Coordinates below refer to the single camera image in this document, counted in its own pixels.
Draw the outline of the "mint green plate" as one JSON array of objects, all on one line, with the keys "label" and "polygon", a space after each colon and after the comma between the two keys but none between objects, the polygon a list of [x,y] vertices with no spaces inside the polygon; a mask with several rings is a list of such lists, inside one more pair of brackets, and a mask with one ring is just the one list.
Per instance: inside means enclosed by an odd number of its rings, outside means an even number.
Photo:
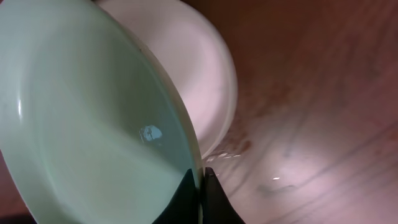
[{"label": "mint green plate", "polygon": [[152,223],[202,177],[167,72],[91,1],[1,3],[1,151],[38,223]]}]

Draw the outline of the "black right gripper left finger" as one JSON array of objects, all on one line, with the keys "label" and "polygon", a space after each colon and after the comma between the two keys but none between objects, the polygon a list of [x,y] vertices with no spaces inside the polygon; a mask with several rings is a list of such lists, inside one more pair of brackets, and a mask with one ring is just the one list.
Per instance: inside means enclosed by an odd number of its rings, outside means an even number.
[{"label": "black right gripper left finger", "polygon": [[153,224],[198,224],[199,199],[193,172],[187,170],[172,199]]}]

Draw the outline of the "white plate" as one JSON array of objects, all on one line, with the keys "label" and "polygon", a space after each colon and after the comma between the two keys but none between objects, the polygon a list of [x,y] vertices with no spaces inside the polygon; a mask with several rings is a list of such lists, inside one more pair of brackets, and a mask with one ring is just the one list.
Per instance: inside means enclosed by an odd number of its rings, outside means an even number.
[{"label": "white plate", "polygon": [[155,55],[180,94],[202,157],[226,136],[238,87],[229,49],[215,27],[178,0],[105,0],[98,5]]}]

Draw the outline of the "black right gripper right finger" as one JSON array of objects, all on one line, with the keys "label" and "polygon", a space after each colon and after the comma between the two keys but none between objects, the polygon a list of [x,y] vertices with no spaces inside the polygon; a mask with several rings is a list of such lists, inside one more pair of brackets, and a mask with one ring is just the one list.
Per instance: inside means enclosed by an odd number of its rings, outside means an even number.
[{"label": "black right gripper right finger", "polygon": [[211,167],[205,168],[201,184],[201,205],[203,224],[244,224]]}]

